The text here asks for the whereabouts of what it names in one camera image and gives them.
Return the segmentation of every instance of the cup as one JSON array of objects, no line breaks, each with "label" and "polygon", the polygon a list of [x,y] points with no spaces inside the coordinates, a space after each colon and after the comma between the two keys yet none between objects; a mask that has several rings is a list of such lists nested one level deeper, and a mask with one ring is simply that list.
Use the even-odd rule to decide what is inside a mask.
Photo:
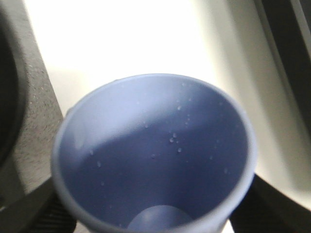
[{"label": "cup", "polygon": [[52,178],[92,232],[216,233],[250,186],[256,152],[245,111],[222,90],[181,75],[137,75],[71,109]]}]

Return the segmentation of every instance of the cup bottom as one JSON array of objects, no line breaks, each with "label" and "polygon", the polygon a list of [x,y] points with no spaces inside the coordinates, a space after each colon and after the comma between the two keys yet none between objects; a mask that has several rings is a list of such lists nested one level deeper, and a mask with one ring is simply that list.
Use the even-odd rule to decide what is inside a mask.
[{"label": "cup bottom", "polygon": [[137,232],[158,232],[192,221],[184,211],[170,206],[157,205],[141,211],[130,222],[127,229]]}]

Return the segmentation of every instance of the white surface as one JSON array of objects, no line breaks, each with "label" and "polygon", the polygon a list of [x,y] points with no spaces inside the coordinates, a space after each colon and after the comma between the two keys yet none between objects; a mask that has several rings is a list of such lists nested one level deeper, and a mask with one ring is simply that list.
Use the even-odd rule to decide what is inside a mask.
[{"label": "white surface", "polygon": [[246,109],[256,172],[311,209],[310,147],[248,0],[25,0],[65,112],[115,79],[175,73],[214,84]]},{"label": "white surface", "polygon": [[[76,230],[74,231],[74,233],[90,233],[90,231],[84,225],[82,225],[80,222],[78,222]],[[232,230],[232,226],[231,226],[229,221],[227,221],[227,223],[225,224],[225,227],[224,227],[222,233],[234,233]]]}]

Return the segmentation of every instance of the cup rim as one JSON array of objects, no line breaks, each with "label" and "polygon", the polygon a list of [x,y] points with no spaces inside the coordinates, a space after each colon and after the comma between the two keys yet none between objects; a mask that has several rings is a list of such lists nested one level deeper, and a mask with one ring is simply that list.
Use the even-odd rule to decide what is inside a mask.
[{"label": "cup rim", "polygon": [[90,98],[97,95],[99,92],[104,91],[106,88],[109,88],[112,85],[120,84],[122,82],[136,80],[140,78],[148,78],[148,77],[175,77],[180,78],[183,80],[188,80],[191,82],[195,82],[201,85],[206,86],[209,89],[219,93],[224,97],[226,101],[228,101],[235,111],[238,113],[248,139],[248,156],[245,161],[245,166],[243,172],[241,173],[240,180],[236,183],[232,191],[226,196],[226,198],[217,205],[213,210],[208,212],[207,214],[201,216],[200,218],[193,220],[190,223],[174,227],[168,230],[165,230],[165,233],[189,233],[189,232],[196,232],[196,233],[207,233],[207,232],[214,232],[221,228],[229,215],[232,211],[239,205],[242,201],[243,197],[245,196],[247,190],[249,189],[253,177],[255,175],[255,166],[256,166],[256,159],[257,159],[257,145],[256,145],[256,138],[255,133],[252,128],[251,122],[246,114],[246,111],[243,110],[240,105],[232,99],[227,93],[222,91],[221,89],[206,83],[202,80],[191,78],[188,76],[183,75],[176,75],[176,74],[164,74],[164,73],[154,73],[154,74],[141,74],[135,75],[119,80],[115,80],[114,82],[105,84],[96,90],[90,92],[86,96],[84,96],[75,106],[72,107],[66,118],[64,119],[63,123],[61,124],[56,136],[55,142],[52,149],[52,159],[51,159],[51,172],[52,172],[52,180],[54,186],[56,188],[57,193],[59,194],[59,198],[65,205],[65,207],[69,210],[69,212],[76,217],[79,221],[86,225],[90,230],[95,232],[101,233],[137,233],[133,231],[129,231],[125,228],[116,227],[112,224],[105,223],[98,218],[92,216],[89,212],[84,210],[79,203],[74,199],[74,197],[70,194],[69,190],[67,189],[64,179],[62,177],[62,173],[60,170],[59,164],[59,148],[61,145],[61,140],[66,130],[67,125],[70,123],[70,120],[74,113]]}]

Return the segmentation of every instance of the blue cup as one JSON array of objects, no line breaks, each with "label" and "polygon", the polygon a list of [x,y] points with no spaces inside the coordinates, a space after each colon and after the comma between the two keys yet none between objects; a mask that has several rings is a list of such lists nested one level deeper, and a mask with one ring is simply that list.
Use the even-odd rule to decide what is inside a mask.
[{"label": "blue cup", "polygon": [[97,233],[216,233],[253,179],[245,111],[203,81],[146,74],[79,101],[62,123],[52,177]]}]

